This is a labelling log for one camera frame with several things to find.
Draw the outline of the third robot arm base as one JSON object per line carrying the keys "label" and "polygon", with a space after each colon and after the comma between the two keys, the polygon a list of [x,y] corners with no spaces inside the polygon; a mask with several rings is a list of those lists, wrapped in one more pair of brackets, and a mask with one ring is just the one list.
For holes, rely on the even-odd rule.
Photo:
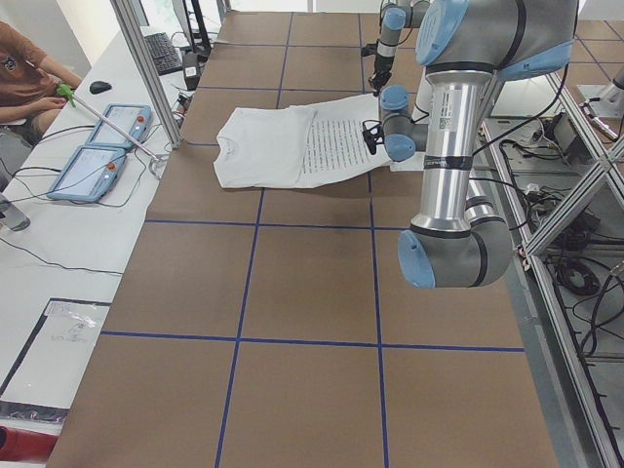
{"label": "third robot arm base", "polygon": [[589,107],[589,115],[600,118],[623,116],[623,69],[606,85],[578,85],[577,89]]}

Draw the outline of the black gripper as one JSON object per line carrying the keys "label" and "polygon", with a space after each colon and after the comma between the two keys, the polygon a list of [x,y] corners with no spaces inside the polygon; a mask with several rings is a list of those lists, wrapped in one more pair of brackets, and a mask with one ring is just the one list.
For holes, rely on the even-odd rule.
{"label": "black gripper", "polygon": [[380,54],[375,55],[373,75],[371,76],[371,87],[373,95],[378,97],[382,86],[386,84],[392,76],[393,57],[387,57]]}

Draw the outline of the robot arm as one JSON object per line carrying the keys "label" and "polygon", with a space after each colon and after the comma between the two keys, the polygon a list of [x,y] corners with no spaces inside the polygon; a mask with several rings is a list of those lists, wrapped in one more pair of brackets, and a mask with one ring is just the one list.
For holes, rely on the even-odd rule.
{"label": "robot arm", "polygon": [[[477,131],[502,84],[567,65],[577,14],[574,1],[397,1],[383,10],[372,79],[383,143],[393,161],[424,155],[420,209],[398,242],[413,286],[474,288],[506,271],[510,229],[472,179]],[[418,32],[431,94],[424,124],[411,119],[405,88],[385,83],[405,28]]]}
{"label": "robot arm", "polygon": [[381,7],[380,31],[374,53],[373,75],[369,79],[378,97],[391,78],[394,58],[404,29],[419,28],[429,9],[429,1],[388,1]]}

